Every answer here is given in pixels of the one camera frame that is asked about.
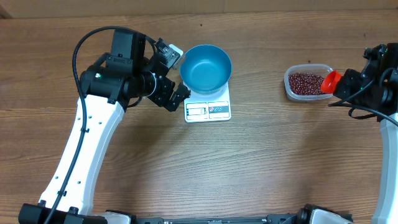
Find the red scoop with blue handle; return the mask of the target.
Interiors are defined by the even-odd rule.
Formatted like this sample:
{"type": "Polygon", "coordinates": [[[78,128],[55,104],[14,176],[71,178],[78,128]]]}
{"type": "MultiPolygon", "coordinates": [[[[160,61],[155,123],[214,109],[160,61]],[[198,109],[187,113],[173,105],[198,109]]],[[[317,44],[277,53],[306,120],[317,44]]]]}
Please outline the red scoop with blue handle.
{"type": "Polygon", "coordinates": [[[330,72],[323,80],[320,90],[326,94],[332,94],[336,90],[336,86],[341,78],[341,73],[336,70],[330,72]]]}

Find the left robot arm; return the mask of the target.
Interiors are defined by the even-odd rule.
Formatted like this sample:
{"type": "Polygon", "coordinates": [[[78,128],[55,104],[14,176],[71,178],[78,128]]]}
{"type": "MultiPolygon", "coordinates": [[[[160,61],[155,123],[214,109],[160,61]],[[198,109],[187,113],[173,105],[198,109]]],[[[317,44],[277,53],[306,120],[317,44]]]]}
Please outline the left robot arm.
{"type": "Polygon", "coordinates": [[[111,50],[74,75],[79,98],[70,137],[38,204],[23,204],[19,223],[136,222],[126,212],[92,212],[109,142],[126,110],[143,98],[172,112],[190,90],[167,78],[183,59],[180,48],[125,27],[113,27],[113,32],[111,50]]]}

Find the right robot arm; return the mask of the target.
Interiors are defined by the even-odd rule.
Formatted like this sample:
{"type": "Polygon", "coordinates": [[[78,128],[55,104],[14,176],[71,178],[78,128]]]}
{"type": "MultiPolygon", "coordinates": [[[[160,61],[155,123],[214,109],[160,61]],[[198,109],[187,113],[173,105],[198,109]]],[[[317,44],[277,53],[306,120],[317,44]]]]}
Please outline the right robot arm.
{"type": "Polygon", "coordinates": [[[333,95],[340,100],[329,104],[367,111],[356,119],[376,118],[382,137],[381,183],[371,223],[397,223],[397,44],[366,48],[367,60],[359,72],[347,69],[337,81],[333,95]]]}

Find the white digital kitchen scale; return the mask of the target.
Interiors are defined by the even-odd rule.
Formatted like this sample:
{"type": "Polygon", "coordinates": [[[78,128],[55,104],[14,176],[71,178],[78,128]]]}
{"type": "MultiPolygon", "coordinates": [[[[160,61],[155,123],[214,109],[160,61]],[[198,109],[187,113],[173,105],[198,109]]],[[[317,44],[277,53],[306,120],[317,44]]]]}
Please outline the white digital kitchen scale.
{"type": "Polygon", "coordinates": [[[231,119],[229,85],[210,95],[191,91],[184,100],[184,118],[187,123],[229,121],[231,119]]]}

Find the blue metal bowl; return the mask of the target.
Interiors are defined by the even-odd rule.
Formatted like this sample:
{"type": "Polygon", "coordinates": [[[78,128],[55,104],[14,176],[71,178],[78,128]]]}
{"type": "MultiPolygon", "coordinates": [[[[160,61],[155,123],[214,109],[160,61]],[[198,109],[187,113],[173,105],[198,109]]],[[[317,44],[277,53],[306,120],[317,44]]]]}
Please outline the blue metal bowl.
{"type": "Polygon", "coordinates": [[[188,50],[180,67],[184,84],[192,91],[210,95],[230,80],[233,64],[229,55],[215,45],[197,45],[188,50]]]}

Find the clear plastic container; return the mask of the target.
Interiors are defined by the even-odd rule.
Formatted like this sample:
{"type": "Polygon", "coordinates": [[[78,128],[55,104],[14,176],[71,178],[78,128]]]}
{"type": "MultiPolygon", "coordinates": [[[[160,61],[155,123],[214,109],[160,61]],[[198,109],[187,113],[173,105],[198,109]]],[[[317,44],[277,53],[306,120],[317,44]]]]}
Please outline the clear plastic container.
{"type": "Polygon", "coordinates": [[[296,102],[325,100],[332,94],[321,91],[321,84],[333,69],[325,64],[302,64],[290,67],[284,75],[287,98],[296,102]]]}

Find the red beans in container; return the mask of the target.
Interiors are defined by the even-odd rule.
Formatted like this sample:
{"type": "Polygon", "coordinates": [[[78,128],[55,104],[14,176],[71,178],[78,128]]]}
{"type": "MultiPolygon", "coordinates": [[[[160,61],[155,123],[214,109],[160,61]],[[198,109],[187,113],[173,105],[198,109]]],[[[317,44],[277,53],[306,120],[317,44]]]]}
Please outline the red beans in container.
{"type": "Polygon", "coordinates": [[[320,90],[324,79],[313,73],[293,73],[288,76],[290,89],[296,95],[324,95],[320,90]]]}

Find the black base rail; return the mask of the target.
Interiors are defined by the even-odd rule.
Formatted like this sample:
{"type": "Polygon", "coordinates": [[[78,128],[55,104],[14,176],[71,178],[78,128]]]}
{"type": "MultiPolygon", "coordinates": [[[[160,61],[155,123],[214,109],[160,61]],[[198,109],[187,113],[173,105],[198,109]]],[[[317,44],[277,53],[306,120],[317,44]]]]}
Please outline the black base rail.
{"type": "Polygon", "coordinates": [[[137,218],[130,213],[115,210],[107,210],[103,216],[108,223],[131,224],[353,224],[351,214],[336,213],[312,204],[306,204],[297,213],[268,214],[264,217],[137,218]]]}

